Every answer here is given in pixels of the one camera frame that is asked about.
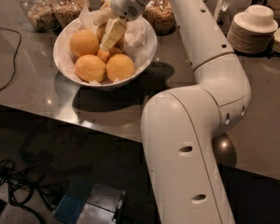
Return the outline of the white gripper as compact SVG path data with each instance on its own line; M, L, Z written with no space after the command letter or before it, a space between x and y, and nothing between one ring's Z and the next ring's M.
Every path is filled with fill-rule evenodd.
M145 7L136 0L111 0L111 2L105 2L95 13L93 20L93 24L97 26L106 23L105 34L100 48L103 50L112 49L125 35L127 30L126 21L136 20L144 10Z

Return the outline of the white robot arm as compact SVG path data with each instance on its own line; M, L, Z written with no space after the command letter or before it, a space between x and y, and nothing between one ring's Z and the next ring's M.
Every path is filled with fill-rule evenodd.
M111 0L133 21L150 0ZM143 109L141 134L161 224L235 224L212 148L245 114L251 88L203 0L170 0L196 83L162 91Z

